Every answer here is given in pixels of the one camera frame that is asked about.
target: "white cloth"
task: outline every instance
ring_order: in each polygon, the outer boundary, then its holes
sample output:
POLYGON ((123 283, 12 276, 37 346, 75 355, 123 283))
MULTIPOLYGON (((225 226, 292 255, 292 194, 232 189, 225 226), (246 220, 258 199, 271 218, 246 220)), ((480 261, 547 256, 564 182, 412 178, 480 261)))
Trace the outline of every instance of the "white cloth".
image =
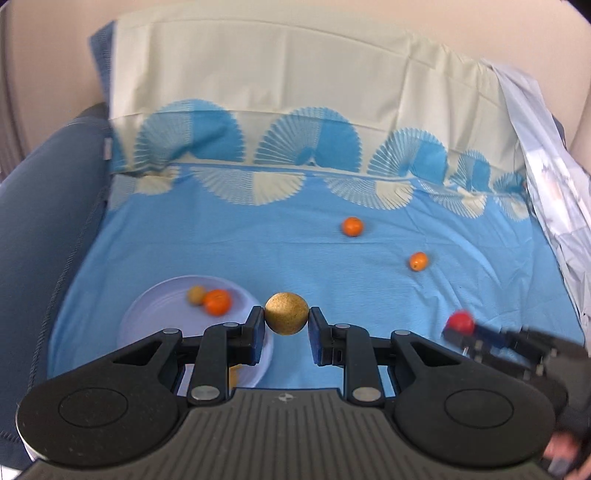
POLYGON ((18 470, 13 470, 12 468, 8 468, 7 466, 0 465, 0 480, 12 480, 19 475, 20 472, 18 470))
POLYGON ((466 152, 490 162, 491 184, 524 168, 494 73, 395 25, 309 5, 202 0, 124 15, 115 36, 111 120, 124 171, 137 170, 144 121, 186 99, 232 114, 245 165, 274 121, 322 107, 355 126, 361 173, 390 132, 404 128, 443 144, 447 176, 466 152))
POLYGON ((525 154, 534 212, 554 250, 564 283, 591 346, 591 181, 565 149, 538 83, 509 66, 489 63, 525 154))

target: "orange fruit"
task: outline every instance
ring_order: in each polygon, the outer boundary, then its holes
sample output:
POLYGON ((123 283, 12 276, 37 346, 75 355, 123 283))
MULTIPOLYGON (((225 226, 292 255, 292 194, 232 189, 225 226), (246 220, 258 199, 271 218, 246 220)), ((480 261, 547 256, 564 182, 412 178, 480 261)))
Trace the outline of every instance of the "orange fruit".
POLYGON ((203 297, 203 308, 214 317, 224 315, 232 308, 232 296, 227 290, 208 291, 203 297))
POLYGON ((349 217, 345 219, 341 228, 347 236, 359 236, 363 232, 363 222, 357 217, 349 217))
POLYGON ((429 258, 423 252, 417 252, 410 256, 408 265, 415 272, 420 272, 421 270, 425 270, 427 265, 429 265, 429 258))
POLYGON ((238 386, 238 381, 240 380, 238 370, 242 365, 235 365, 234 367, 230 367, 230 372, 228 374, 228 382, 230 383, 230 390, 234 390, 238 386))

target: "pillow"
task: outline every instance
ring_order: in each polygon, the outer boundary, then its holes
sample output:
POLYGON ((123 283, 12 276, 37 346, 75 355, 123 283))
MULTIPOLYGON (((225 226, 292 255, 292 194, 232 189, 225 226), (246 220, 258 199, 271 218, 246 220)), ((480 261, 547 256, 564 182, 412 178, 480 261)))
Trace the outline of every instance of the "pillow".
POLYGON ((103 89, 107 105, 109 105, 111 99, 111 55, 114 33, 115 22, 112 21, 89 39, 92 56, 95 58, 96 69, 99 73, 100 86, 103 89))

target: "light blue bedsheet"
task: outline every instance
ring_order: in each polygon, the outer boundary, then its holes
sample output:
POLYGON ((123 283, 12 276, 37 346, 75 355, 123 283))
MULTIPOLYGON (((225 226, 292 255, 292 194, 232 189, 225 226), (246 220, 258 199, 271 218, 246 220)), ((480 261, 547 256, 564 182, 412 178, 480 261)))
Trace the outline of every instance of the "light blue bedsheet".
MULTIPOLYGON (((278 291, 296 292, 329 323, 360 325, 374 336, 408 329, 438 341, 448 316, 468 309, 494 327, 530 325, 583 340, 537 220, 515 221, 493 198, 483 215, 466 218, 415 179, 406 207, 369 208, 305 172, 305 186, 285 200, 238 205, 212 193, 212 178, 231 183, 234 170, 220 167, 205 178, 190 164, 171 168, 174 178, 160 194, 118 176, 112 197, 118 209, 109 212, 55 325, 50 376, 114 350, 131 303, 154 284, 189 274, 225 277, 263 304, 278 291), (126 189, 136 193, 126 197, 126 189), (348 216, 363 219, 362 236, 342 235, 348 216), (416 251, 431 259, 418 273, 407 265, 416 251)), ((313 364, 304 330, 276 337, 259 386, 341 384, 339 368, 313 364)))

